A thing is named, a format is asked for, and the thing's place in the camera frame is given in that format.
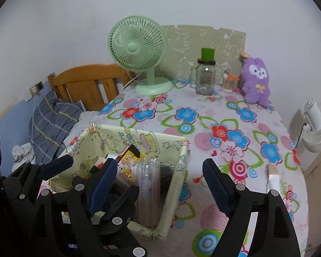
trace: screw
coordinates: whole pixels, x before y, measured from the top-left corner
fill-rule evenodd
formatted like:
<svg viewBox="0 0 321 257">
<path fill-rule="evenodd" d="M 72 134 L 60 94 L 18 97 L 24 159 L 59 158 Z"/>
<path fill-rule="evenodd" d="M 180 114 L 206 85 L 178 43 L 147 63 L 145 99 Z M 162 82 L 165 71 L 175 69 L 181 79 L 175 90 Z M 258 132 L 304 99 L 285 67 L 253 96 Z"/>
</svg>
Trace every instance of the screw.
<svg viewBox="0 0 321 257">
<path fill-rule="evenodd" d="M 278 195 L 279 195 L 279 193 L 278 193 L 277 190 L 271 190 L 271 194 L 272 194 L 273 196 L 278 196 Z"/>
<path fill-rule="evenodd" d="M 112 222 L 115 225 L 120 225 L 120 224 L 122 224 L 122 219 L 120 217 L 115 217 L 115 218 L 113 218 Z"/>
<path fill-rule="evenodd" d="M 50 192 L 49 192 L 48 189 L 44 189 L 44 190 L 42 190 L 42 192 L 40 192 L 40 194 L 41 194 L 42 196 L 47 196 L 49 193 L 50 193 Z"/>
<path fill-rule="evenodd" d="M 235 187 L 237 190 L 240 190 L 240 191 L 245 190 L 245 186 L 242 184 L 237 184 Z"/>
<path fill-rule="evenodd" d="M 136 247 L 135 249 L 133 249 L 133 255 L 136 257 L 143 257 L 145 253 L 145 249 L 141 247 Z"/>
<path fill-rule="evenodd" d="M 78 184 L 78 185 L 75 186 L 75 189 L 76 189 L 77 191 L 80 191 L 80 190 L 82 190 L 82 189 L 84 189 L 84 188 L 85 188 L 85 185 L 83 185 L 83 184 Z"/>
</svg>

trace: wooden headboard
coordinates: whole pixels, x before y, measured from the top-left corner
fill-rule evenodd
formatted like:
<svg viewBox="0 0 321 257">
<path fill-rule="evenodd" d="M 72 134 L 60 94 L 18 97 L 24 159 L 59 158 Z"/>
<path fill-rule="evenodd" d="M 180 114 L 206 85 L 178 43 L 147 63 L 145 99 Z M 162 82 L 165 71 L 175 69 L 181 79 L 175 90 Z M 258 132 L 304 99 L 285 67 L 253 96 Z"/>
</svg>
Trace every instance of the wooden headboard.
<svg viewBox="0 0 321 257">
<path fill-rule="evenodd" d="M 116 64 L 79 66 L 57 76 L 48 76 L 51 89 L 59 98 L 67 102 L 82 100 L 90 111 L 100 111 L 106 105 L 98 87 L 100 81 L 108 101 L 112 101 L 119 94 L 117 78 L 121 79 L 123 85 L 130 81 L 127 71 Z"/>
</svg>

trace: green fan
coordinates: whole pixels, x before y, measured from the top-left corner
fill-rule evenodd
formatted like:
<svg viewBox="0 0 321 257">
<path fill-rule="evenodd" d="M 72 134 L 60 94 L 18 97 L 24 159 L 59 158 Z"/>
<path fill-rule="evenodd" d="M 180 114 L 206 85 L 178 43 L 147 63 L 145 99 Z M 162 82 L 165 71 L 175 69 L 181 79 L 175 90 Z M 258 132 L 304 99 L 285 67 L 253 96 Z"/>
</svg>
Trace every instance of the green fan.
<svg viewBox="0 0 321 257">
<path fill-rule="evenodd" d="M 166 40 L 162 27 L 144 16 L 129 16 L 119 21 L 110 31 L 108 49 L 118 65 L 133 72 L 147 73 L 147 78 L 135 87 L 142 95 L 166 93 L 171 81 L 155 77 L 155 66 L 163 59 Z"/>
</svg>

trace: fan base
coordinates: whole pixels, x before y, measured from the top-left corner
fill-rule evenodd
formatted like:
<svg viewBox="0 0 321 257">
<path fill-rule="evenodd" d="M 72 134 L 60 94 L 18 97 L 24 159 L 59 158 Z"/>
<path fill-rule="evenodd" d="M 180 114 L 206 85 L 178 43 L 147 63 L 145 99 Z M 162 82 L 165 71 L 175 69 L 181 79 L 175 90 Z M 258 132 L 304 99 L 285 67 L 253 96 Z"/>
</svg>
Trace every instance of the fan base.
<svg viewBox="0 0 321 257">
<path fill-rule="evenodd" d="M 154 85 L 149 85 L 147 83 L 147 79 L 144 79 L 136 85 L 134 90 L 136 93 L 144 96 L 154 96 L 156 94 L 162 94 L 170 91 L 173 86 L 174 85 L 169 79 L 164 77 L 156 77 Z"/>
</svg>

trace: floral tablecloth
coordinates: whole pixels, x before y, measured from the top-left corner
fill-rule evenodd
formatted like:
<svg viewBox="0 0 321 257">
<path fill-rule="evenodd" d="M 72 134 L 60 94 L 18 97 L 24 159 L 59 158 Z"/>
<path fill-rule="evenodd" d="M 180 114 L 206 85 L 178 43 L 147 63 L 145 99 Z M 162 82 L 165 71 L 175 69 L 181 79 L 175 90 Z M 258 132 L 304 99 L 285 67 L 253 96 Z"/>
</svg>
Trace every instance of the floral tablecloth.
<svg viewBox="0 0 321 257">
<path fill-rule="evenodd" d="M 163 241 L 143 241 L 149 256 L 209 256 L 228 219 L 219 211 L 202 176 L 202 162 L 212 158 L 235 183 L 266 192 L 268 163 L 276 163 L 281 196 L 294 224 L 302 256 L 308 238 L 308 202 L 300 161 L 273 106 L 248 105 L 238 93 L 219 90 L 196 94 L 188 81 L 147 97 L 132 87 L 99 112 L 95 122 L 182 135 L 191 142 L 187 176 L 172 229 Z M 246 257 L 257 214 L 252 214 L 239 257 Z"/>
</svg>

